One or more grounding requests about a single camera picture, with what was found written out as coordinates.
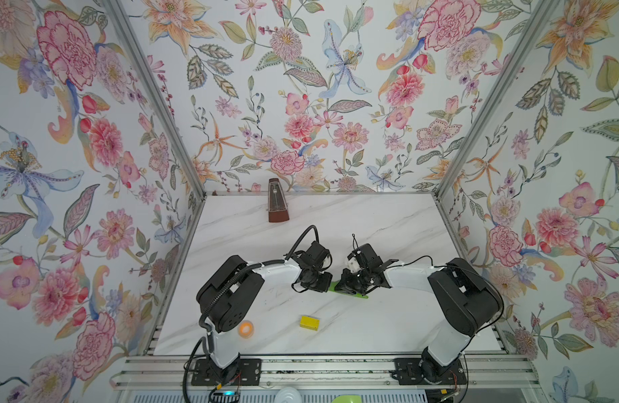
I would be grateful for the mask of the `green square paper sheet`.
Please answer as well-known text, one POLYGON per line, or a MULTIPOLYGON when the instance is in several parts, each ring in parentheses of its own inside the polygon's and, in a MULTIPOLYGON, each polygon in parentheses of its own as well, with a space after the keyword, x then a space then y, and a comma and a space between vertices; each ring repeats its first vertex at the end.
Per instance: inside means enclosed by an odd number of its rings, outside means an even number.
POLYGON ((346 297, 356 297, 356 298, 361 298, 365 300, 369 298, 369 296, 364 296, 364 295, 361 295, 360 293, 350 293, 350 292, 346 292, 345 290, 337 290, 336 289, 337 285, 338 285, 337 281, 331 282, 328 292, 334 292, 334 293, 337 293, 339 295, 343 295, 346 297))

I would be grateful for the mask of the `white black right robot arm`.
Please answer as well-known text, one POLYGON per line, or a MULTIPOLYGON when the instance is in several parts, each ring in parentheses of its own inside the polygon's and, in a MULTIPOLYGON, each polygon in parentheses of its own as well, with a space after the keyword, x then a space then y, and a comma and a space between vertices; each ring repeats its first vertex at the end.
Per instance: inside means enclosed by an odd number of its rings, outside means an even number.
POLYGON ((444 320, 435 327, 435 338, 421 353, 419 366, 443 373, 459 362, 472 339, 504 312, 504 302, 494 285, 462 258, 436 265, 432 257, 410 262, 386 260, 366 243, 348 255, 348 266, 335 285, 346 295, 365 295, 376 289, 405 288, 435 296, 444 320))

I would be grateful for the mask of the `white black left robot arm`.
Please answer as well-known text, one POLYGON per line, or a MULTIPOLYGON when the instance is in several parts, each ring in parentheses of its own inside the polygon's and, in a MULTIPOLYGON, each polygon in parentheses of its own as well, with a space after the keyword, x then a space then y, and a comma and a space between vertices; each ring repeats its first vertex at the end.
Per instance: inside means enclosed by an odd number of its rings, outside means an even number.
POLYGON ((283 259, 249 263, 232 255, 198 291, 198 325, 203 329, 204 355, 219 369, 227 369, 240 357, 237 347, 221 335, 238 327, 265 285, 300 286, 300 292, 327 292, 332 275, 327 271, 331 252, 314 241, 309 249, 293 251, 283 259))

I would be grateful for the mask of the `yellow sponge block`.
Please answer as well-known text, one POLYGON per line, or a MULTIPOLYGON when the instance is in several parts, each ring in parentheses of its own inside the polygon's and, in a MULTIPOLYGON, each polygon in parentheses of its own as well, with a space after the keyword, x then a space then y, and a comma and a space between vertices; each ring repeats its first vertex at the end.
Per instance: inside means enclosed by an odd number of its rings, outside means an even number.
POLYGON ((319 319, 314 317, 302 316, 299 320, 299 327, 312 331, 318 331, 319 324, 319 319))

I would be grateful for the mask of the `brown wooden metronome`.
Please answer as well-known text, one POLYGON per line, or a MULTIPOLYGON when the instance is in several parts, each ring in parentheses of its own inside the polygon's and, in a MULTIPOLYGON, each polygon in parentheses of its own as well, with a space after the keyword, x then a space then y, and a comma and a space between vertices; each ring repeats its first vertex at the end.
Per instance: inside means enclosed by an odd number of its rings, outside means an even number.
POLYGON ((272 178, 268 182, 267 212, 269 223, 284 223, 289 220, 289 208, 278 178, 272 178))

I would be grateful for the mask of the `aluminium frame post right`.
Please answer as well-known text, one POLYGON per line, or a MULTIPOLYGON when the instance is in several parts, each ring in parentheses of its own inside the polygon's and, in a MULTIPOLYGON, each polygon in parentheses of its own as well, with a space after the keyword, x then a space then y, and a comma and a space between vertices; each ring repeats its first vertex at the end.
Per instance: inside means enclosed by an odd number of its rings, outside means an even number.
POLYGON ((444 179, 437 186, 437 189, 432 192, 435 201, 443 201, 444 196, 452 190, 457 176, 459 176, 465 161, 492 118, 492 114, 498 109, 509 87, 514 84, 521 67, 534 48, 536 40, 542 35, 543 30, 560 3, 560 1, 539 1, 537 3, 529 18, 529 22, 524 27, 523 33, 519 35, 509 62, 502 69, 497 81, 488 93, 486 103, 477 114, 477 118, 474 120, 464 142, 449 165, 444 179))

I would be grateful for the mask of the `aluminium frame post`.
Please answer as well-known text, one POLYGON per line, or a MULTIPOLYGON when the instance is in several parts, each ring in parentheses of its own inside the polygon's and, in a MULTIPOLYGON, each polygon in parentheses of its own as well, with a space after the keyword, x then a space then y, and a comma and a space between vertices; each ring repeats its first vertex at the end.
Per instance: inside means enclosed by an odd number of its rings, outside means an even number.
POLYGON ((121 1, 103 0, 104 9, 108 14, 117 35, 121 39, 121 43, 127 48, 131 64, 136 70, 141 84, 146 89, 146 98, 153 106, 153 110, 158 116, 160 123, 163 125, 166 136, 171 140, 176 156, 178 157, 184 174, 191 186, 193 193, 200 200, 206 199, 206 192, 200 179, 198 179, 197 171, 193 167, 193 162, 188 155, 183 139, 178 131, 176 122, 168 109, 167 102, 163 99, 158 81, 154 77, 152 70, 147 61, 141 45, 136 38, 136 35, 131 27, 130 18, 126 14, 121 1))
POLYGON ((539 1, 537 3, 529 18, 529 22, 524 27, 523 33, 519 35, 509 62, 502 69, 497 81, 488 93, 486 103, 477 114, 477 118, 474 120, 464 142, 449 165, 444 179, 437 186, 437 189, 432 192, 435 201, 443 201, 444 196, 452 190, 457 176, 459 176, 465 161, 492 118, 492 114, 498 109, 509 87, 514 84, 521 67, 534 48, 536 40, 542 35, 543 30, 560 3, 560 1, 539 1))

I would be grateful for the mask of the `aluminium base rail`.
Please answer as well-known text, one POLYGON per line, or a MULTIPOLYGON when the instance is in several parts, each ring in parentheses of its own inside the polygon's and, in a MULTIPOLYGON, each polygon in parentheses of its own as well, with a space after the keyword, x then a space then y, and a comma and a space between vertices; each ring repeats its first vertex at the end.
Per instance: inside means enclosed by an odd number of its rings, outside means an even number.
MULTIPOLYGON (((296 386, 299 389, 398 387, 391 355, 265 355, 259 357, 260 383, 255 388, 296 386)), ((115 391, 179 391, 184 356, 140 356, 126 359, 110 383, 115 391)), ((461 389, 539 389, 539 377, 522 355, 467 354, 462 368, 447 374, 442 386, 461 389)))

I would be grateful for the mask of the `aluminium frame post left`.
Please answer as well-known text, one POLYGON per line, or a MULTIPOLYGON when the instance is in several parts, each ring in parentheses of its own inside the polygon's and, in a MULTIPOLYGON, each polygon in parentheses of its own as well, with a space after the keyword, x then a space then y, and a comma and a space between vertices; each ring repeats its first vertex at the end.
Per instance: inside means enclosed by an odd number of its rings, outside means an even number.
POLYGON ((130 18, 126 14, 121 1, 103 0, 104 9, 108 14, 117 35, 121 39, 121 43, 127 48, 131 64, 136 70, 141 84, 146 89, 146 98, 153 106, 153 110, 158 116, 160 123, 163 125, 166 136, 171 140, 176 156, 178 157, 184 174, 191 186, 193 193, 200 200, 206 199, 206 192, 200 179, 198 179, 197 171, 193 167, 193 162, 188 155, 183 139, 178 131, 176 122, 168 109, 167 102, 163 99, 158 81, 154 77, 152 70, 147 61, 141 45, 136 38, 136 35, 131 27, 130 18))

